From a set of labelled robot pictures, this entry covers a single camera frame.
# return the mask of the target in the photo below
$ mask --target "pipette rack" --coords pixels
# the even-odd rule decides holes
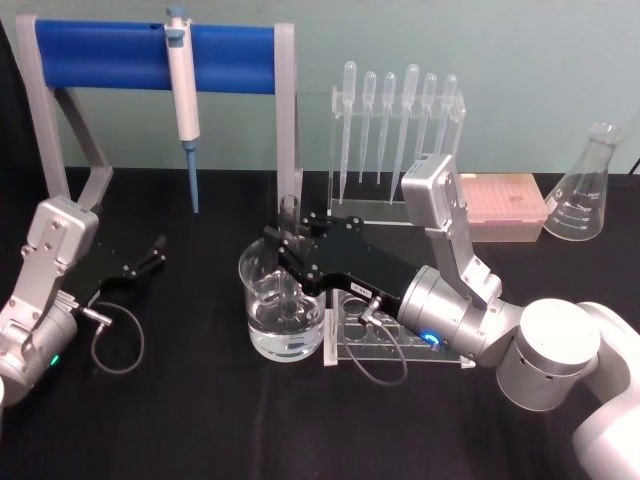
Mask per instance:
[[[357,85],[361,88],[362,77],[360,75]],[[365,172],[362,181],[359,181],[360,169],[360,138],[364,117],[364,103],[362,92],[356,92],[355,101],[352,106],[351,135],[349,141],[348,174],[347,183],[342,202],[340,201],[340,160],[342,152],[342,133],[344,124],[344,106],[342,102],[342,92],[337,87],[333,87],[331,101],[331,138],[329,155],[329,182],[327,213],[338,217],[348,217],[351,215],[362,218],[365,223],[378,225],[410,225],[407,217],[404,202],[402,201],[402,189],[396,189],[393,202],[389,201],[391,192],[391,171],[393,170],[396,155],[400,120],[402,116],[402,95],[394,95],[391,115],[389,119],[389,129],[387,133],[386,147],[382,161],[382,173],[378,183],[378,144],[380,129],[383,117],[383,105],[381,92],[381,81],[378,76],[378,88],[371,111],[367,150],[365,156]],[[421,75],[418,84],[418,91],[422,91],[424,76]],[[420,121],[428,115],[428,123],[424,143],[420,153],[433,153],[436,144],[436,132],[443,119],[446,119],[446,129],[442,141],[440,152],[450,153],[455,156],[462,126],[466,115],[466,108],[462,91],[454,93],[450,108],[443,108],[443,95],[438,85],[437,94],[434,96],[431,111],[425,110],[422,104],[422,94],[417,94],[411,107],[407,136],[405,141],[404,155],[402,157],[401,172],[404,173],[414,162],[416,143],[418,140],[418,130]]]

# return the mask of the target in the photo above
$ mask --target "transfer pipette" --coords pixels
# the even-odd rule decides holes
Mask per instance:
[[[342,128],[342,155],[340,158],[340,203],[347,184],[347,167],[349,166],[349,136],[351,135],[351,112],[356,99],[356,64],[344,64],[342,77],[342,106],[344,108],[344,126]]]
[[[398,180],[400,179],[400,168],[402,167],[402,157],[404,156],[404,144],[407,141],[407,128],[409,127],[409,117],[411,116],[411,107],[416,98],[416,89],[418,88],[418,77],[420,76],[420,67],[411,64],[407,67],[407,73],[404,76],[404,87],[402,88],[402,119],[400,120],[400,132],[398,134],[398,147],[396,148],[396,160],[393,164],[393,177],[391,179],[391,195],[389,203],[393,203],[393,196],[398,188]]]
[[[416,139],[416,150],[413,153],[413,159],[417,160],[422,155],[422,147],[424,146],[424,136],[427,133],[427,124],[431,117],[431,107],[433,99],[436,96],[436,86],[438,85],[438,77],[433,73],[429,73],[424,79],[424,88],[422,89],[422,118],[418,124],[418,138]]]
[[[362,87],[362,104],[364,112],[362,114],[362,132],[360,134],[360,183],[362,183],[362,172],[364,162],[367,158],[367,142],[369,141],[369,120],[371,120],[371,110],[373,110],[373,99],[376,95],[376,74],[367,72],[364,76],[364,86]]]
[[[436,145],[434,153],[442,153],[442,142],[444,141],[444,132],[447,130],[447,121],[449,120],[449,110],[453,105],[453,96],[456,93],[458,79],[455,75],[449,75],[444,81],[442,89],[442,103],[440,108],[440,123],[438,124],[438,133],[436,134]]]
[[[380,183],[380,171],[382,170],[382,160],[384,149],[387,145],[387,132],[389,131],[389,117],[391,117],[391,107],[393,97],[396,94],[396,74],[389,72],[384,76],[382,85],[382,123],[380,124],[380,138],[378,139],[378,184]]]

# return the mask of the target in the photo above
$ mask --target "pipette stand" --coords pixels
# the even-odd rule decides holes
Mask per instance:
[[[191,31],[197,91],[275,96],[278,192],[274,205],[286,195],[299,197],[302,169],[297,154],[294,26],[192,25]],[[70,197],[56,118],[58,103],[91,165],[78,203],[95,205],[104,195],[112,168],[73,88],[171,90],[162,24],[18,15],[16,36],[49,195]]]
[[[353,104],[351,120],[351,136],[349,144],[349,172],[345,188],[344,198],[340,202],[339,175],[340,158],[342,149],[343,131],[343,103],[342,92],[337,87],[332,91],[331,103],[331,140],[329,155],[329,184],[327,213],[337,217],[348,217],[351,215],[364,219],[365,223],[378,225],[411,225],[407,216],[402,192],[397,188],[395,199],[389,202],[391,191],[391,171],[393,170],[394,156],[398,143],[398,131],[402,116],[401,94],[396,94],[391,110],[389,121],[389,131],[387,135],[385,153],[382,163],[381,181],[377,183],[377,148],[380,134],[380,124],[383,114],[382,96],[377,94],[373,103],[371,122],[369,127],[367,153],[365,158],[365,172],[362,183],[358,181],[360,135],[364,105],[362,103],[361,92],[356,93]],[[422,95],[416,95],[411,108],[411,117],[406,136],[404,155],[402,160],[402,172],[409,168],[416,160],[414,158],[416,141],[420,120],[428,112],[422,108]],[[461,91],[457,91],[453,97],[451,108],[448,112],[446,130],[442,142],[442,150],[439,153],[457,152],[462,126],[466,115],[464,98]],[[434,98],[431,114],[427,123],[427,131],[424,138],[421,153],[431,153],[435,145],[436,131],[443,116],[442,95]]]

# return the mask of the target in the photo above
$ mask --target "blue horizontal bar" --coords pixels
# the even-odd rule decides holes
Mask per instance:
[[[193,25],[196,88],[273,95],[273,28]],[[47,86],[171,90],[163,25],[37,20]]]

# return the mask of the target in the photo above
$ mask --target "test tube rack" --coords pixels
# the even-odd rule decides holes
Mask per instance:
[[[362,85],[367,72],[357,85]],[[425,79],[434,78],[429,74],[419,79],[418,91],[422,92]],[[449,75],[443,84],[457,84],[457,79]],[[378,81],[378,92],[382,92],[382,82]],[[365,172],[360,178],[360,152],[363,125],[366,128],[365,101],[362,91],[351,94],[353,101],[350,105],[350,135],[345,146],[343,143],[345,102],[343,92],[333,87],[331,94],[331,126],[330,126],[330,155],[327,213],[338,217],[358,216],[365,223],[379,225],[411,225],[402,201],[401,188],[392,185],[391,171],[394,168],[400,139],[404,139],[401,172],[406,171],[412,163],[423,153],[449,153],[456,155],[462,126],[466,115],[466,107],[462,91],[454,90],[445,95],[445,89],[437,87],[436,93],[430,98],[424,94],[417,94],[412,100],[406,135],[401,134],[403,116],[403,94],[394,93],[389,114],[388,131],[384,155],[382,157],[382,172],[377,173],[378,148],[381,142],[381,129],[384,123],[385,108],[383,94],[374,92],[371,104],[368,135],[365,155]],[[426,133],[421,141],[421,130],[426,121]],[[344,148],[348,151],[347,181],[344,196],[340,198],[341,159]],[[395,190],[393,200],[390,193]]]

